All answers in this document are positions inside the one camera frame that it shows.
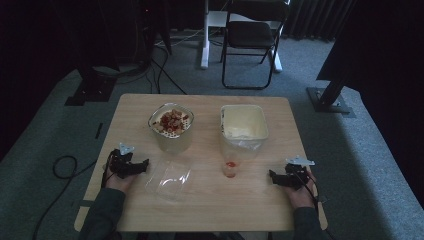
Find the clear container with cereal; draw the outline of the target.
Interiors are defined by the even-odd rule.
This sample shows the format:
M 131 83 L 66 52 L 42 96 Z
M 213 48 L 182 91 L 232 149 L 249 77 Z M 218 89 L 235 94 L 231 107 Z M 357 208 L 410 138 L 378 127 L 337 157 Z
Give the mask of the clear container with cereal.
M 172 154 L 182 153 L 190 147 L 193 123 L 193 112 L 176 103 L 163 104 L 148 120 L 159 148 Z

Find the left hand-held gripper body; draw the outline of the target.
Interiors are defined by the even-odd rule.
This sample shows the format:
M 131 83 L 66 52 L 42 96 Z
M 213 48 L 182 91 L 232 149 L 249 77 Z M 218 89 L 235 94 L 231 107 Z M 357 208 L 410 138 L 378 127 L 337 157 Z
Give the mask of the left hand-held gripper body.
M 131 162 L 134 150 L 135 148 L 133 146 L 127 146 L 120 143 L 119 147 L 112 150 L 109 154 L 107 166 L 110 171 L 121 179 L 130 175 L 135 175 L 136 167 Z

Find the clear plastic lid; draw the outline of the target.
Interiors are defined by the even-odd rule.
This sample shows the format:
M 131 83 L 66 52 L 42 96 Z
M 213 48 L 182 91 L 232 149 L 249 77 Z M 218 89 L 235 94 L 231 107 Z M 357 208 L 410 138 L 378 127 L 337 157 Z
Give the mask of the clear plastic lid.
M 181 201 L 188 185 L 191 164 L 179 160 L 161 160 L 147 181 L 146 190 L 169 201 Z

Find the small clear cup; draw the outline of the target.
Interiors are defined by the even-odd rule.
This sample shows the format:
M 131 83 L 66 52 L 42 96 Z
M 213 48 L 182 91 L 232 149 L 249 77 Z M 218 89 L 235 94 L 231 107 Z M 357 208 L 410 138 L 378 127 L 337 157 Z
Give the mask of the small clear cup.
M 236 155 L 228 155 L 224 158 L 222 171 L 227 178 L 234 178 L 237 175 L 238 168 L 239 161 Z

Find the person's left hand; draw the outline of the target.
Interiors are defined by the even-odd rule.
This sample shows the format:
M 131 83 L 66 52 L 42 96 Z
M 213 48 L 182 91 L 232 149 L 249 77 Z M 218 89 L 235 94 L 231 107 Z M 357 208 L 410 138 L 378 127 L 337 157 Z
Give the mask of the person's left hand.
M 120 178 L 110 170 L 110 166 L 107 166 L 104 187 L 119 190 L 126 194 L 136 179 L 137 175 L 130 175 L 125 178 Z

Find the black slanted stand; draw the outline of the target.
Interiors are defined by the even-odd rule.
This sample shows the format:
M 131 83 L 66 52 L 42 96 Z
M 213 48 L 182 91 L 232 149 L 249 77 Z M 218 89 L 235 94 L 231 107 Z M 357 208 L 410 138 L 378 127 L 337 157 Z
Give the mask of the black slanted stand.
M 353 109 L 341 96 L 341 91 L 347 82 L 348 79 L 342 77 L 339 80 L 332 80 L 326 88 L 308 87 L 306 92 L 314 110 L 321 113 L 338 113 L 344 118 L 355 118 Z

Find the black folding chair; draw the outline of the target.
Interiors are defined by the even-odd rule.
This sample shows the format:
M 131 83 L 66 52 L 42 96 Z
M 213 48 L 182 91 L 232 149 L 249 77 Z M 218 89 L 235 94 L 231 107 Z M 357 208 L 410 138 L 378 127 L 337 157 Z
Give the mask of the black folding chair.
M 221 83 L 227 89 L 263 90 L 271 81 L 281 31 L 289 16 L 285 0 L 228 0 L 220 62 Z M 236 86 L 226 83 L 228 56 L 261 56 L 260 63 L 271 54 L 267 82 L 262 86 Z

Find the person's right hand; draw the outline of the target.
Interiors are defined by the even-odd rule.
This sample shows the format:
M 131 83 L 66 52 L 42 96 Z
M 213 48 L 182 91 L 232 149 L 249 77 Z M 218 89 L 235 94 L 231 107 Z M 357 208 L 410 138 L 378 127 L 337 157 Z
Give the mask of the person's right hand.
M 293 188 L 284 187 L 284 191 L 286 192 L 294 210 L 298 208 L 314 208 L 315 207 L 315 195 L 314 195 L 315 177 L 310 171 L 308 171 L 307 174 L 309 177 L 308 182 L 302 188 L 293 189 Z

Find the black stand with flat base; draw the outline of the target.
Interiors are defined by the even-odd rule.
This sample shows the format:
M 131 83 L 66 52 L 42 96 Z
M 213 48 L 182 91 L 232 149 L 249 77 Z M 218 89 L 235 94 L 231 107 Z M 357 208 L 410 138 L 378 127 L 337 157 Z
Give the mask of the black stand with flat base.
M 117 79 L 99 75 L 88 59 L 75 52 L 75 63 L 82 80 L 73 96 L 67 98 L 66 106 L 83 106 L 86 102 L 108 102 Z

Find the cream plastic container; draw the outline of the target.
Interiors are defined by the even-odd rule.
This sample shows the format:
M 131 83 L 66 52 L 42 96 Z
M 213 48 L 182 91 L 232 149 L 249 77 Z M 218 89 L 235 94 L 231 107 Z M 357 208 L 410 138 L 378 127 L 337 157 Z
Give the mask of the cream plastic container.
M 221 153 L 225 160 L 254 159 L 269 131 L 262 108 L 235 104 L 221 107 Z

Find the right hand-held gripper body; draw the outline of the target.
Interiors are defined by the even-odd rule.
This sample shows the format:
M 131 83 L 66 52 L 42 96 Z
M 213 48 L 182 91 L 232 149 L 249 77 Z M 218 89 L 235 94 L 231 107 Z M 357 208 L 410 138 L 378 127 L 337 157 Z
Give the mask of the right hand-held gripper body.
M 300 156 L 289 158 L 286 160 L 284 183 L 285 187 L 291 187 L 293 189 L 299 189 L 304 186 L 308 180 L 307 167 L 315 166 L 316 163 L 313 160 L 309 160 Z

